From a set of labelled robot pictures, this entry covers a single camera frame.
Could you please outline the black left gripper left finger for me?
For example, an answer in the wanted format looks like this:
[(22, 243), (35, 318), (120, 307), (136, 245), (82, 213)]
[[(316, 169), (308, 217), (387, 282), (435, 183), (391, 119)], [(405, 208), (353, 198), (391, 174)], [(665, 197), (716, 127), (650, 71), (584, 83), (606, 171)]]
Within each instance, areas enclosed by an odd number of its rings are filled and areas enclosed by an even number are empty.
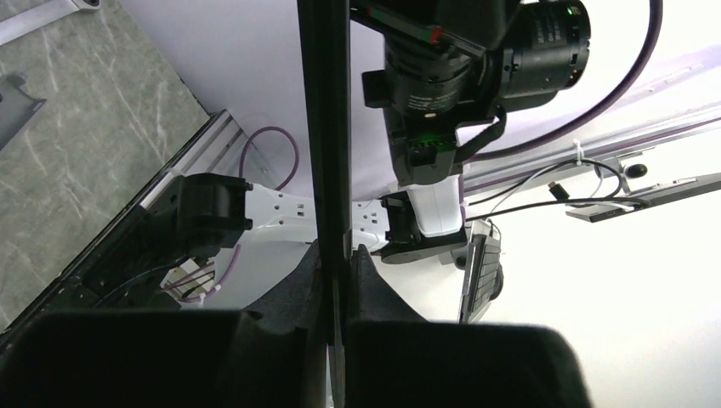
[(35, 320), (1, 368), (4, 407), (322, 407), (320, 257), (239, 310), (74, 310)]

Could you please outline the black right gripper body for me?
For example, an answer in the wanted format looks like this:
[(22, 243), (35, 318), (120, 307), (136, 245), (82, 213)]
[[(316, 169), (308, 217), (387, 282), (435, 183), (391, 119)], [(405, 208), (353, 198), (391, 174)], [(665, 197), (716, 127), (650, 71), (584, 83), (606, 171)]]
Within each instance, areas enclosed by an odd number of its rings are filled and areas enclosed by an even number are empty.
[(505, 111), (488, 94), (491, 53), (519, 13), (516, 1), (352, 1), (349, 16), (383, 36), (384, 66), (362, 74), (364, 104), (404, 119), (458, 115), (469, 122)]

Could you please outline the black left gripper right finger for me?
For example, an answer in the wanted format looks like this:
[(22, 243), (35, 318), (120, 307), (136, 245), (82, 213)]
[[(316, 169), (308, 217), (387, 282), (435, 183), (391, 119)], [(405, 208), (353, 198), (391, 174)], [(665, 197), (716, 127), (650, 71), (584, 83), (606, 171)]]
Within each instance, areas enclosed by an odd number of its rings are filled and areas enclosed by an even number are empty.
[(576, 354), (541, 326), (425, 320), (352, 257), (345, 346), (348, 407), (589, 407)]

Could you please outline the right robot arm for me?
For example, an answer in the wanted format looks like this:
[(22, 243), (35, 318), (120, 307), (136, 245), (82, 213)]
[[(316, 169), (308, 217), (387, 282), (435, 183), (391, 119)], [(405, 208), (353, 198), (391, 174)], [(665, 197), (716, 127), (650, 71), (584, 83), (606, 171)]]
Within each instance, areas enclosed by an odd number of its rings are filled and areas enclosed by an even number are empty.
[(383, 261), (460, 235), (463, 165), (508, 113), (575, 85), (588, 61), (580, 1), (130, 1), (202, 106), (277, 125), (309, 153), (301, 186), (323, 233), (358, 243), (357, 199), (395, 183), (418, 225)]

